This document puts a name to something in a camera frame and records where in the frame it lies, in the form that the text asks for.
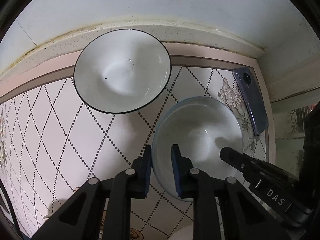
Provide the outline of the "white bowl pastel flowers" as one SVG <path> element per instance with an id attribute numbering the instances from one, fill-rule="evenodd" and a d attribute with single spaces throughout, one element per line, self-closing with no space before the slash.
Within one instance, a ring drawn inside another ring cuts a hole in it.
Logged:
<path id="1" fill-rule="evenodd" d="M 185 99 L 172 107 L 156 128 L 151 145 L 153 172 L 164 191 L 178 198 L 171 163 L 173 144 L 195 168 L 211 177 L 243 181 L 241 173 L 220 158 L 224 147 L 242 153 L 243 136 L 233 112 L 218 100 L 204 96 Z"/>

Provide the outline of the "white plate pink flowers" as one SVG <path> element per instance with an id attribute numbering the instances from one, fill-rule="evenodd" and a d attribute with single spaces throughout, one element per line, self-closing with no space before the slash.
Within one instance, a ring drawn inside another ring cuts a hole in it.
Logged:
<path id="1" fill-rule="evenodd" d="M 193 240 L 193 224 L 180 228 L 168 240 Z"/>

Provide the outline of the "purple smartphone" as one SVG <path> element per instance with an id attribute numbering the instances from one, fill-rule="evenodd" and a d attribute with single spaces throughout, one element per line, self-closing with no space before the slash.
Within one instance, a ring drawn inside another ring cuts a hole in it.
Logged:
<path id="1" fill-rule="evenodd" d="M 262 94 L 248 67 L 235 68 L 232 74 L 247 107 L 255 136 L 268 128 L 268 117 Z"/>

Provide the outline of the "patterned pink table mat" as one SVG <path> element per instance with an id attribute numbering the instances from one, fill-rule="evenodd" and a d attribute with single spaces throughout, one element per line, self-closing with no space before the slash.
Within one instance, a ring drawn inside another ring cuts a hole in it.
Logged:
<path id="1" fill-rule="evenodd" d="M 78 53 L 33 68 L 26 84 L 1 100 L 1 180 L 21 231 L 32 236 L 87 179 L 128 168 L 152 141 L 160 118 L 179 101 L 208 96 L 237 114 L 245 152 L 271 160 L 272 129 L 253 137 L 232 69 L 249 66 L 265 89 L 255 59 L 212 48 L 167 44 L 172 72 L 163 93 L 145 108 L 108 115 L 85 105 L 73 85 Z"/>

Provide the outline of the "white bowl black rim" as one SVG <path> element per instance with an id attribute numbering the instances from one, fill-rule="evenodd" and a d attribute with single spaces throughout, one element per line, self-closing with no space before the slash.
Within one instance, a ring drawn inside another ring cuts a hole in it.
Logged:
<path id="1" fill-rule="evenodd" d="M 126 114 L 155 101 L 172 72 L 169 52 L 141 30 L 109 31 L 80 53 L 73 72 L 76 92 L 92 109 Z"/>

